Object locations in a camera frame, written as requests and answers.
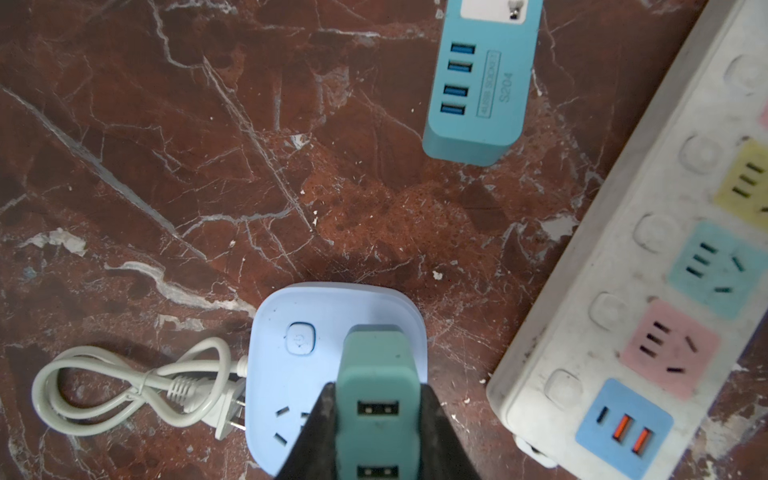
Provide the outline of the teal cube plug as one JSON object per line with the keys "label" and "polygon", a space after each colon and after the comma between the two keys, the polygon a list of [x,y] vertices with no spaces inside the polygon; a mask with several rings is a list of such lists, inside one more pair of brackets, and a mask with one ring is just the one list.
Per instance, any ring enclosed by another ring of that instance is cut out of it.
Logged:
{"label": "teal cube plug", "polygon": [[353,327],[335,383],[339,479],[415,479],[421,463],[421,382],[407,336]]}

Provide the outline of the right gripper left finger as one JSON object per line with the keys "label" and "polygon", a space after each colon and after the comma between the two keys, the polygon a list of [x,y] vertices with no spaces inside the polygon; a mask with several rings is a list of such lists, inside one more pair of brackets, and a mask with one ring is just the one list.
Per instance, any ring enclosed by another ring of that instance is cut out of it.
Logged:
{"label": "right gripper left finger", "polygon": [[335,384],[327,383],[276,480],[336,480]]}

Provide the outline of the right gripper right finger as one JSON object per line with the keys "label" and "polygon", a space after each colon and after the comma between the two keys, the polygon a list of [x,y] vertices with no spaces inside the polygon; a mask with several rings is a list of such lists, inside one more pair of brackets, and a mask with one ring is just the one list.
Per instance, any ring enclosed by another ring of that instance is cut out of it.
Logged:
{"label": "right gripper right finger", "polygon": [[451,419],[428,384],[421,385],[419,436],[419,479],[480,479],[451,424]]}

